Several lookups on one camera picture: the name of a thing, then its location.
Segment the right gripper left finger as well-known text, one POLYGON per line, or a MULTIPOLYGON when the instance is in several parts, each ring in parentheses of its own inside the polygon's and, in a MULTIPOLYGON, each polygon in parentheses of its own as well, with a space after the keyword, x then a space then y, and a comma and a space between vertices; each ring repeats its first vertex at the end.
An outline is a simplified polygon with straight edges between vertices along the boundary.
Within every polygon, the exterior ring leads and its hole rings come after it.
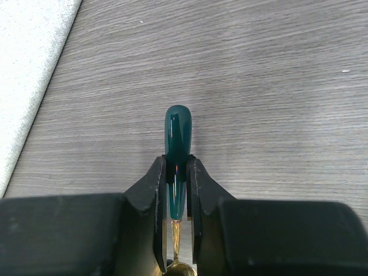
POLYGON ((2 275, 161 275, 166 162, 123 193, 1 200, 2 275))

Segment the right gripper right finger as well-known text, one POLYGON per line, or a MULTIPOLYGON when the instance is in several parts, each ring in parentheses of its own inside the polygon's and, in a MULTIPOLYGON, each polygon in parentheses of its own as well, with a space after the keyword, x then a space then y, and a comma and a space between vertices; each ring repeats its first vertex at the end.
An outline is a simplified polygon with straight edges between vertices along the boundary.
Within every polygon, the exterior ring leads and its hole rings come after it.
POLYGON ((367 232, 346 204, 237 199, 187 163, 199 275, 366 275, 367 232))

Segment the gold spoon green handle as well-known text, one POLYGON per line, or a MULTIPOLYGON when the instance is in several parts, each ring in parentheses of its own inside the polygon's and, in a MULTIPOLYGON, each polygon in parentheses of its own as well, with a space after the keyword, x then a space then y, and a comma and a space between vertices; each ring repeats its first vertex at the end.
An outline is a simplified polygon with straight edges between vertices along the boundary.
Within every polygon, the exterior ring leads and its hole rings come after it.
POLYGON ((189 108, 174 105, 164 122, 166 183, 173 240, 173 261, 167 275, 197 275, 191 265, 179 260, 182 218, 187 195, 186 166, 191 149, 192 117, 189 108))

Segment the grey cloth napkin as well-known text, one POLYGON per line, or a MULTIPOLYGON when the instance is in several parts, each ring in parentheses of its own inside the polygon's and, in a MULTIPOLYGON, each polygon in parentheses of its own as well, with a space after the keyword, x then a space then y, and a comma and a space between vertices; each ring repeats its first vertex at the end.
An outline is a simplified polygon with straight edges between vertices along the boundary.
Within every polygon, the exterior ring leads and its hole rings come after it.
POLYGON ((80 1, 1 1, 2 195, 80 5, 80 1))

